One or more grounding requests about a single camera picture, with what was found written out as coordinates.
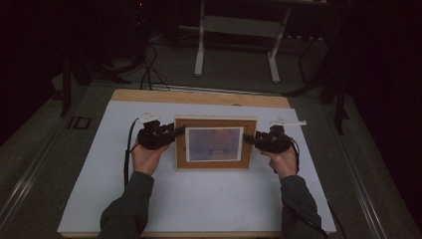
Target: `white tabletop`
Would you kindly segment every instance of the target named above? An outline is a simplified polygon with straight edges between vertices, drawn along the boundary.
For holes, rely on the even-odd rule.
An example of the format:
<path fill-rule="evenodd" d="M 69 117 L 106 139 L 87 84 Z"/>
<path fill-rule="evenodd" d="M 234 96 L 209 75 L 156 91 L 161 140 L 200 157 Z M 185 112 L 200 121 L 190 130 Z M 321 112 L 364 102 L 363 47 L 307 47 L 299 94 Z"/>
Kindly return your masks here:
<path fill-rule="evenodd" d="M 59 233 L 77 237 L 100 232 L 103 210 L 123 193 L 124 151 L 130 125 L 148 110 L 159 114 L 162 124 L 174 122 L 175 115 L 252 116 L 258 118 L 260 131 L 268 131 L 270 121 L 278 117 L 298 119 L 293 109 L 110 101 L 68 201 Z M 142 125 L 134 128 L 132 143 L 141 128 Z M 285 130 L 299 145 L 299 175 L 316 200 L 322 228 L 333 232 L 335 226 L 302 129 L 291 125 L 285 126 Z M 155 183 L 144 233 L 177 236 L 193 232 L 205 237 L 210 232 L 241 232 L 251 236 L 280 232 L 280 182 L 269 167 L 269 160 L 255 148 L 248 170 L 185 171 L 176 170 L 175 162 L 174 143 L 162 155 L 153 174 Z"/>

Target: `sleeve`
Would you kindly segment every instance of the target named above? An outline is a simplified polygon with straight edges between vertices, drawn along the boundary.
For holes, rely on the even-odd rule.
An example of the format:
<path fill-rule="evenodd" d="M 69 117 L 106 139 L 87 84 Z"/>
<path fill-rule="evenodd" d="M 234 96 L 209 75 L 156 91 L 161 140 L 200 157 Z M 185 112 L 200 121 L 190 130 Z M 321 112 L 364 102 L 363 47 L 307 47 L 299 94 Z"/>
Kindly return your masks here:
<path fill-rule="evenodd" d="M 285 239 L 323 238 L 317 204 L 300 176 L 285 177 L 282 181 L 282 233 Z"/>
<path fill-rule="evenodd" d="M 98 238 L 139 238 L 148 222 L 153 183 L 151 176 L 134 172 L 123 195 L 103 211 Z"/>

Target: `wooden frame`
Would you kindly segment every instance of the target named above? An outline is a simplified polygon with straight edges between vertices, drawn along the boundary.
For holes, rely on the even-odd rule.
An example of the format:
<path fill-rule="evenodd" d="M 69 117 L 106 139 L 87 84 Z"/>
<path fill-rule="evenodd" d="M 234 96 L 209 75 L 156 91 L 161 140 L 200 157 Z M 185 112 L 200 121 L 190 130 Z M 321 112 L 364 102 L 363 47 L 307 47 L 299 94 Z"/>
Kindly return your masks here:
<path fill-rule="evenodd" d="M 256 118 L 176 116 L 185 126 L 176 138 L 177 169 L 248 169 L 253 145 L 243 133 L 255 134 Z"/>

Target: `white stand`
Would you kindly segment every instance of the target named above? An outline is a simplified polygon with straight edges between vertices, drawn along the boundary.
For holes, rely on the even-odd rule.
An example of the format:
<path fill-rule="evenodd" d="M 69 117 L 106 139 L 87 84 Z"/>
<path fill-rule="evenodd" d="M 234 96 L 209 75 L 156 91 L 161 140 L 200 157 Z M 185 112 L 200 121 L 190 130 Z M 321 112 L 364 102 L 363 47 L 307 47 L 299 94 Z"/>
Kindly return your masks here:
<path fill-rule="evenodd" d="M 285 12 L 282 23 L 271 21 L 258 21 L 239 18 L 228 18 L 205 15 L 205 0 L 201 0 L 201 18 L 199 21 L 199 45 L 195 63 L 195 77 L 202 76 L 202 66 L 204 63 L 204 33 L 220 32 L 229 34 L 240 34 L 259 37 L 275 37 L 275 44 L 268 53 L 268 61 L 271 70 L 271 77 L 274 84 L 280 82 L 279 71 L 277 69 L 276 56 L 280 43 L 283 39 L 283 33 L 286 29 L 291 13 L 291 8 Z"/>

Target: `hand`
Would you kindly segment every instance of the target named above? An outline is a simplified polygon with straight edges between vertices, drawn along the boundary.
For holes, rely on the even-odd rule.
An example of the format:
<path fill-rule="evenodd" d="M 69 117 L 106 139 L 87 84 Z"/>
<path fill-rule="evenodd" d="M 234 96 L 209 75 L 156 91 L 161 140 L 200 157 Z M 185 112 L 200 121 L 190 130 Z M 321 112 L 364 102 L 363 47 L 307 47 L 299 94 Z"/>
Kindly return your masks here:
<path fill-rule="evenodd" d="M 298 174 L 296 153 L 292 147 L 282 153 L 272 153 L 260 150 L 262 155 L 268 156 L 270 167 L 276 171 L 280 180 L 287 176 Z"/>
<path fill-rule="evenodd" d="M 170 144 L 156 150 L 149 150 L 138 144 L 132 151 L 133 171 L 140 171 L 152 175 L 158 166 L 161 155 L 170 147 Z"/>

